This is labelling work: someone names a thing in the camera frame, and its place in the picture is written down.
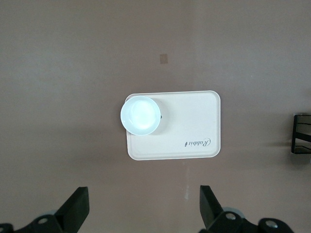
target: white plastic tray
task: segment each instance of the white plastic tray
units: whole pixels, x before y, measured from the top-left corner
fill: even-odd
[[[220,97],[214,91],[132,94],[152,98],[161,110],[149,135],[128,131],[128,154],[135,160],[214,157],[220,151]]]

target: gray background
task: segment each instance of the gray background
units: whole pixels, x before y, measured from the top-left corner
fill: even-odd
[[[17,228],[88,186],[81,233],[195,233],[199,185],[257,223],[311,228],[310,156],[290,154],[311,112],[306,0],[0,1],[0,222]],[[160,54],[168,64],[160,64]],[[134,161],[132,93],[214,90],[214,158]]]

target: small tan square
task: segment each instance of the small tan square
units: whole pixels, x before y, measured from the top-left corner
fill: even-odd
[[[167,64],[167,54],[160,54],[160,64]]]

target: black bracket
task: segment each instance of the black bracket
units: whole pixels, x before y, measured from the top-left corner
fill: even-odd
[[[0,224],[0,233],[77,233],[88,213],[88,189],[79,187],[54,215],[40,216],[16,231],[12,224]]]
[[[206,229],[199,233],[294,233],[275,218],[263,218],[256,226],[237,213],[224,211],[209,186],[200,187],[200,212]]]
[[[311,115],[295,115],[292,153],[311,154]]]

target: metal screw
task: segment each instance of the metal screw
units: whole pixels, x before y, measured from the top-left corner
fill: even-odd
[[[38,221],[38,224],[43,224],[43,223],[46,223],[48,221],[48,219],[45,217],[45,218],[42,218]]]
[[[228,214],[226,214],[225,216],[226,216],[228,219],[230,219],[230,220],[235,220],[235,219],[236,219],[235,215],[232,214],[232,213],[228,213]]]
[[[268,227],[277,228],[277,224],[271,220],[266,221]]]

